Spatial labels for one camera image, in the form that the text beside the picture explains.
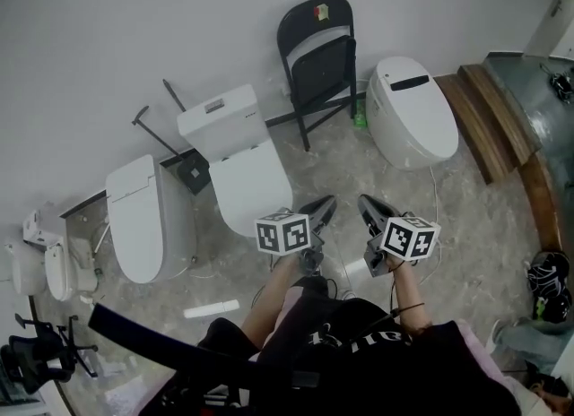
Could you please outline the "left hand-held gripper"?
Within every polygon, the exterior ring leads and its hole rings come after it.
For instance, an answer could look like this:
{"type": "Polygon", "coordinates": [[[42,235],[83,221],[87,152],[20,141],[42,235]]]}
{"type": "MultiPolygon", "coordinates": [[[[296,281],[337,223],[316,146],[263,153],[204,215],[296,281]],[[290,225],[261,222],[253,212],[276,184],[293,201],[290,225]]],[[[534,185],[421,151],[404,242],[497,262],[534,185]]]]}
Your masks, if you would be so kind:
{"type": "Polygon", "coordinates": [[[281,211],[255,220],[257,249],[270,256],[270,271],[281,257],[296,255],[301,273],[318,274],[324,258],[320,233],[336,208],[336,198],[326,195],[301,206],[299,213],[281,211]]]}

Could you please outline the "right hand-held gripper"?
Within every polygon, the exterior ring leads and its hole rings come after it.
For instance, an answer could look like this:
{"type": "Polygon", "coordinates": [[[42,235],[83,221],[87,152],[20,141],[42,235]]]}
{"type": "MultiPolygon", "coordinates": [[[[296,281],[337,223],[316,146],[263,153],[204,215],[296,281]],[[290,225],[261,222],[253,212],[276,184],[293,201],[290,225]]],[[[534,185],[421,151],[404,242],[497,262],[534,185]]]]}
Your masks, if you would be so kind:
{"type": "Polygon", "coordinates": [[[373,277],[389,272],[388,256],[409,263],[431,256],[441,232],[438,223],[398,217],[400,212],[394,206],[370,195],[359,196],[358,209],[371,235],[364,260],[373,277]]]}

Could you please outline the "black folding chair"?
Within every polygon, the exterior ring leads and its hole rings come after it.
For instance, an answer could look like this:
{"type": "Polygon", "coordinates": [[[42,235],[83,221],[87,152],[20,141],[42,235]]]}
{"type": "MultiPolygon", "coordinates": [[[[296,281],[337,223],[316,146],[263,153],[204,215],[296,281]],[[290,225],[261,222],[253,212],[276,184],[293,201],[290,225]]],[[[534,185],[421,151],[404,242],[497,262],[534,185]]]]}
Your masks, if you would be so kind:
{"type": "Polygon", "coordinates": [[[309,133],[345,107],[356,110],[356,40],[351,5],[347,0],[307,0],[292,7],[281,19],[276,42],[290,90],[290,100],[305,151],[309,133]],[[320,22],[314,7],[327,4],[329,19],[320,22]],[[288,57],[304,42],[330,30],[347,31],[312,48],[294,60],[288,57]]]}

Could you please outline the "person's left forearm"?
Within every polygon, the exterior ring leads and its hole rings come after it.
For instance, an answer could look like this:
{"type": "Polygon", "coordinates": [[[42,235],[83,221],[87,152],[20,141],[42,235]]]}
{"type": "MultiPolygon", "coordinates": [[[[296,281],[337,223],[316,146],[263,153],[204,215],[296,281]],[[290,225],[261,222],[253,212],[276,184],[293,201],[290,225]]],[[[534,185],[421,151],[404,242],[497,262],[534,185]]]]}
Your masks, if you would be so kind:
{"type": "Polygon", "coordinates": [[[299,267],[297,254],[280,257],[270,279],[241,325],[241,332],[256,348],[251,359],[264,348],[267,338],[300,299],[303,289],[295,286],[300,278],[299,267]]]}

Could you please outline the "person's right forearm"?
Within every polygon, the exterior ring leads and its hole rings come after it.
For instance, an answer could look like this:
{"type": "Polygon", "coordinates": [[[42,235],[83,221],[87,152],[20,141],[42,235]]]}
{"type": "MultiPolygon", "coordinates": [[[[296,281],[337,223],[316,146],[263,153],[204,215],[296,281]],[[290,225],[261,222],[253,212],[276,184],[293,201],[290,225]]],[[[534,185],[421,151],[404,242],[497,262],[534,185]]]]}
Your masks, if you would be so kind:
{"type": "MultiPolygon", "coordinates": [[[[387,257],[387,266],[394,276],[398,307],[405,308],[423,302],[412,266],[393,255],[387,257]]],[[[425,307],[415,309],[411,315],[399,318],[402,327],[411,336],[421,334],[432,325],[425,307]]]]}

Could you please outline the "black office chair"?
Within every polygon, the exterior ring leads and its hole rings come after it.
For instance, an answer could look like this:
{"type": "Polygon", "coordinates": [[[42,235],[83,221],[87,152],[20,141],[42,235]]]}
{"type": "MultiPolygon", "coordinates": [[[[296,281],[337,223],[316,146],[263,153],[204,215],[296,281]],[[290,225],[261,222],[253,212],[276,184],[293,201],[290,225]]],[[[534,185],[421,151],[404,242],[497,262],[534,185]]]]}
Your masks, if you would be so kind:
{"type": "Polygon", "coordinates": [[[78,366],[89,377],[98,376],[80,355],[81,351],[96,352],[98,346],[79,346],[75,342],[74,323],[79,320],[77,315],[69,316],[67,325],[24,319],[19,314],[15,314],[14,319],[21,328],[34,326],[37,336],[10,336],[8,343],[0,347],[0,363],[9,381],[21,385],[27,394],[36,393],[50,381],[69,381],[78,366]]]}

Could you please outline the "white toilet with square tank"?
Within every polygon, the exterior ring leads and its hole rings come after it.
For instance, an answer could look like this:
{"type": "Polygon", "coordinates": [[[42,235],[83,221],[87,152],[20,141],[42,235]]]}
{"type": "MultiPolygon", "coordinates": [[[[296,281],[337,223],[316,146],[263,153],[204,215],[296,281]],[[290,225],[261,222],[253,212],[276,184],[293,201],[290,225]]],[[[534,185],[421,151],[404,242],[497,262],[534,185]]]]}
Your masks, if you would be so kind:
{"type": "Polygon", "coordinates": [[[255,220],[292,208],[291,184],[251,85],[188,109],[177,125],[208,162],[221,216],[232,231],[253,238],[255,220]]]}

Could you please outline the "oval white toilet black strip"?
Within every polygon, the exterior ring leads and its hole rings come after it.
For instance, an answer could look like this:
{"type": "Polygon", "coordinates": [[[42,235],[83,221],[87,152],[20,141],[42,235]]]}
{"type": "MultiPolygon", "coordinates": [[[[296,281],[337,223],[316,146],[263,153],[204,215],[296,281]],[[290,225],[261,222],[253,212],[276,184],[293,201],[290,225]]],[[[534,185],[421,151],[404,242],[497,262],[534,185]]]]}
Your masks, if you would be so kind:
{"type": "Polygon", "coordinates": [[[366,90],[365,111],[374,143],[397,169],[426,169],[457,151],[452,109],[435,79],[410,57],[378,62],[366,90]]]}

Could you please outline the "wooden steps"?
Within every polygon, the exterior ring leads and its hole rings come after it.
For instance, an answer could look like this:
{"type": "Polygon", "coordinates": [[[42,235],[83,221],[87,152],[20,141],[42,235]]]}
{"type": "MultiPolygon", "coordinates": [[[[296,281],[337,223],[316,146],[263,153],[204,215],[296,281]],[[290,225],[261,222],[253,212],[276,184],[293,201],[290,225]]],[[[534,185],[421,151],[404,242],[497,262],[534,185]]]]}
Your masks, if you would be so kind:
{"type": "Polygon", "coordinates": [[[532,131],[484,65],[435,78],[484,182],[501,182],[537,150],[532,131]]]}

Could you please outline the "person's black shirt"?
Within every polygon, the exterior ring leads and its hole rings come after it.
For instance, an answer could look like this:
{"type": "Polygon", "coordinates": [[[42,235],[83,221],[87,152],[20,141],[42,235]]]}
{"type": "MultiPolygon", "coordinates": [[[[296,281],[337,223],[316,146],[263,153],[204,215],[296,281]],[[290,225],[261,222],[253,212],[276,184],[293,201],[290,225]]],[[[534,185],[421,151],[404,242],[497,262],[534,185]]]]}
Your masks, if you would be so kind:
{"type": "Polygon", "coordinates": [[[241,403],[257,416],[521,416],[515,397],[483,370],[455,322],[411,336],[367,300],[330,299],[320,277],[290,288],[263,348],[225,318],[213,321],[199,344],[320,375],[316,389],[250,391],[241,403]]]}

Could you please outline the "wood-edged raised platform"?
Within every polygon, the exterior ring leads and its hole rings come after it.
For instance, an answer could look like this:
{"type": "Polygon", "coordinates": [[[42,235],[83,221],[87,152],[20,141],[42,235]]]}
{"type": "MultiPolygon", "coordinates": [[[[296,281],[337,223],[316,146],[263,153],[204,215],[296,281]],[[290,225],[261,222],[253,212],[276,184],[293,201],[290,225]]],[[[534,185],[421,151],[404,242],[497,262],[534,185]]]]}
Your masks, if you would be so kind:
{"type": "Polygon", "coordinates": [[[493,52],[484,65],[535,145],[518,169],[542,250],[574,259],[574,97],[561,101],[550,74],[567,74],[574,85],[574,59],[493,52]]]}

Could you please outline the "long white smart toilet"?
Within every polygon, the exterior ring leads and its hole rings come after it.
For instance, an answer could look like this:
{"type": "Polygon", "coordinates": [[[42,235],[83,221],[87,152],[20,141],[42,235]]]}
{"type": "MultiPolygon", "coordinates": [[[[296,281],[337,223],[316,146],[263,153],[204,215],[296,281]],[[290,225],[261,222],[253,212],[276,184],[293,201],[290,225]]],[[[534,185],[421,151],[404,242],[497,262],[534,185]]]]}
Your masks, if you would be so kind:
{"type": "Polygon", "coordinates": [[[117,262],[131,282],[172,279],[196,260],[192,195],[147,154],[110,173],[106,193],[117,262]]]}

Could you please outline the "black broom stick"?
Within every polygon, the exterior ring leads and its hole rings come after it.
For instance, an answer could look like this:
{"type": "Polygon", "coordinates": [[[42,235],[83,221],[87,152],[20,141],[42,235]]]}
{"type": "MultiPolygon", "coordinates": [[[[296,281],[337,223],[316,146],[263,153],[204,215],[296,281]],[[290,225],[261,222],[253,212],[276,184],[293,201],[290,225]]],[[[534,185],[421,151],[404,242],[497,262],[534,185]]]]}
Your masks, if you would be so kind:
{"type": "Polygon", "coordinates": [[[179,110],[181,112],[186,112],[187,109],[184,106],[184,104],[181,102],[180,98],[178,97],[177,93],[174,91],[173,87],[171,86],[171,84],[166,80],[163,79],[162,83],[165,87],[165,89],[168,91],[169,95],[171,96],[171,98],[174,100],[174,102],[176,103],[176,105],[178,106],[179,110]]]}

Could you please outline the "black curved bar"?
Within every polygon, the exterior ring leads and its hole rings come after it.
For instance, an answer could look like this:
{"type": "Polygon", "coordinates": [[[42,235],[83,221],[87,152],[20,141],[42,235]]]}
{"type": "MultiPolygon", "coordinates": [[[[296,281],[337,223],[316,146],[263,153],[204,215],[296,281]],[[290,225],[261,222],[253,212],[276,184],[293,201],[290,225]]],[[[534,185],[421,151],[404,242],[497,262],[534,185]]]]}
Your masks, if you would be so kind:
{"type": "Polygon", "coordinates": [[[287,389],[313,389],[319,385],[318,373],[267,366],[209,351],[155,332],[101,304],[93,309],[88,326],[148,360],[193,377],[203,374],[219,384],[243,389],[271,385],[287,389]]]}

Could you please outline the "white stick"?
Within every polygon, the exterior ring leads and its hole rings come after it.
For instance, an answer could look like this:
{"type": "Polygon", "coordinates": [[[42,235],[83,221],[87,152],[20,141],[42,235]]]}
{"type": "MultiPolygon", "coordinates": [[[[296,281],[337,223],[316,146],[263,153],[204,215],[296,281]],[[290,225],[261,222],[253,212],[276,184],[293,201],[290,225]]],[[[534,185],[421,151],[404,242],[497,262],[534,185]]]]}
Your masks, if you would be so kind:
{"type": "Polygon", "coordinates": [[[104,220],[100,224],[97,225],[95,231],[92,233],[92,244],[93,249],[92,252],[94,255],[97,255],[100,252],[101,246],[104,243],[107,235],[110,231],[110,223],[109,221],[104,220]]]}

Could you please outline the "white door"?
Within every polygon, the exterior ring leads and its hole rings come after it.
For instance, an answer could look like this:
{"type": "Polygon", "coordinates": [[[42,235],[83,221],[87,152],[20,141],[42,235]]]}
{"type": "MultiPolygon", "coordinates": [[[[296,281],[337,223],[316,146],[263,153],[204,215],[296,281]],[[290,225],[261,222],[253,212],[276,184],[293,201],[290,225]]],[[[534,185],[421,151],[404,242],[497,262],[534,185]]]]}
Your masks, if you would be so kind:
{"type": "Polygon", "coordinates": [[[552,0],[526,45],[524,56],[548,57],[574,21],[574,0],[552,0]]]}

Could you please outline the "small white toilet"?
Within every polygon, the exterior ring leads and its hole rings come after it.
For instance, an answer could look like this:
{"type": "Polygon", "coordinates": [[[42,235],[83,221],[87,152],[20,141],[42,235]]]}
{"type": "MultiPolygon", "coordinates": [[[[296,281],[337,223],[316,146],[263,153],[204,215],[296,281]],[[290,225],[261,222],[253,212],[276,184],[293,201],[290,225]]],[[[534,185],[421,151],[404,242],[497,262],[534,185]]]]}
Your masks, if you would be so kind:
{"type": "Polygon", "coordinates": [[[78,292],[97,290],[91,243],[70,235],[65,219],[34,210],[22,226],[25,241],[45,248],[48,288],[56,300],[64,302],[78,292]]]}

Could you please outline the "white rounded toilet lid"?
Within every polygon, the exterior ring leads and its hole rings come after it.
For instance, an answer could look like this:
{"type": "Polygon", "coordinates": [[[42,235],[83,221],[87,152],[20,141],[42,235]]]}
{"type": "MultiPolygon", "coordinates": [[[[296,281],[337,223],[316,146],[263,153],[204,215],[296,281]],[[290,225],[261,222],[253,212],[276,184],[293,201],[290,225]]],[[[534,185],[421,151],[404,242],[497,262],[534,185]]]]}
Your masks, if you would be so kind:
{"type": "Polygon", "coordinates": [[[23,296],[35,296],[47,287],[44,255],[35,247],[15,239],[7,239],[4,249],[11,258],[15,291],[23,296]]]}

